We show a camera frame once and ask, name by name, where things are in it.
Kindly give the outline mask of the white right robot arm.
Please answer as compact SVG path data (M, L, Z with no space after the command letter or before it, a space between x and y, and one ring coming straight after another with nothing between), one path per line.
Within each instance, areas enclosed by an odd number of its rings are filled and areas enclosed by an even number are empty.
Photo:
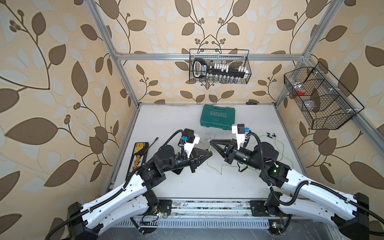
M260 171L260 178L270 188L273 206L287 215L297 215L330 225L351 240L382 237L383 231L370 230L369 217L384 219L369 209L369 198L361 193L346 194L300 174L277 160L278 151L267 142L254 150L239 147L237 141L211 140L210 145L231 164L237 161Z

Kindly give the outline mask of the black smartphone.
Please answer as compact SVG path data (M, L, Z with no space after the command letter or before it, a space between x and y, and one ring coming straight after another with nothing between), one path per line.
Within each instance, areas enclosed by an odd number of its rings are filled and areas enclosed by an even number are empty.
M176 169L176 170L172 170L173 173L179 175L181 172L182 172L183 168L181 169Z

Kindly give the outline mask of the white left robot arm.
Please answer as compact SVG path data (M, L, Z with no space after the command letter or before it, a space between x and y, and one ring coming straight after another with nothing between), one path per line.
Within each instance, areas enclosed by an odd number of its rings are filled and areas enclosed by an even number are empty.
M47 240L68 228L70 240L96 240L117 223L135 216L151 215L159 200L153 188L166 179L168 171L180 171L189 167L194 173L212 152L193 148L176 154L170 145L164 145L144 165L133 170L126 181L107 194L81 205L76 202L68 208L68 218L54 227L45 237Z

